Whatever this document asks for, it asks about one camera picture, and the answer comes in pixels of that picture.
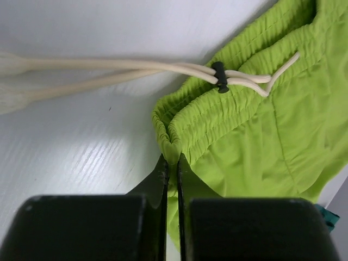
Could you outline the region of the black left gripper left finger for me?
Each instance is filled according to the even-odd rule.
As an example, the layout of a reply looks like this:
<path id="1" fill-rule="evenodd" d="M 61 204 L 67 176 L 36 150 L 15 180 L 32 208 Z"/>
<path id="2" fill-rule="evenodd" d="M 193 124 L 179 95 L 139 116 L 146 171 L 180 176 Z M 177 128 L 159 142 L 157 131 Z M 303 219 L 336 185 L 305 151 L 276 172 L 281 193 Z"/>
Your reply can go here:
<path id="1" fill-rule="evenodd" d="M 169 167 L 124 195 L 37 195 L 17 211 L 1 260 L 165 260 Z"/>

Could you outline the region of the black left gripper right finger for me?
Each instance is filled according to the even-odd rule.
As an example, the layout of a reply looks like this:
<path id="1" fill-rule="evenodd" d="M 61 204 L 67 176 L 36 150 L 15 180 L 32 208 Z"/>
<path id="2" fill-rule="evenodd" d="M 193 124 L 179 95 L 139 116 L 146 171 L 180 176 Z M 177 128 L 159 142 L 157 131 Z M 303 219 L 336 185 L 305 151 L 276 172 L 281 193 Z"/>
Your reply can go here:
<path id="1" fill-rule="evenodd" d="M 324 220 L 301 198 L 224 198 L 177 165 L 182 260 L 338 260 Z"/>

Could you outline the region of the teal green shorts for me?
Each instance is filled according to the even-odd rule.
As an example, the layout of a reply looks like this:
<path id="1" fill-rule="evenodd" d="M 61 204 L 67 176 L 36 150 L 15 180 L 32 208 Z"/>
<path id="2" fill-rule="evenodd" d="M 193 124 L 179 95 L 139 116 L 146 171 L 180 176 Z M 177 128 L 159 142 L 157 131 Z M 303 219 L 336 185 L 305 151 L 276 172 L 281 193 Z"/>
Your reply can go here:
<path id="1" fill-rule="evenodd" d="M 315 204 L 316 209 L 320 212 L 321 216 L 324 219 L 324 222 L 329 230 L 329 232 L 332 232 L 335 229 L 336 223 L 339 221 L 340 216 L 336 213 L 333 213 L 323 206 L 319 204 Z"/>

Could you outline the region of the lime green shorts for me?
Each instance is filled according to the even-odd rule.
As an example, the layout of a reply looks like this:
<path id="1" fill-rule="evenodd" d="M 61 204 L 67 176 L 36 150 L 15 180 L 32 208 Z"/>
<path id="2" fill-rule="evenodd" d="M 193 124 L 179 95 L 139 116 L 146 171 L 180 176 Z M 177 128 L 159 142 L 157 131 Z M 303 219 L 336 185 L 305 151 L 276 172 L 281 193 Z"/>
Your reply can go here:
<path id="1" fill-rule="evenodd" d="M 1 1 L 1 235 L 180 156 L 222 197 L 316 203 L 347 165 L 347 1 Z"/>

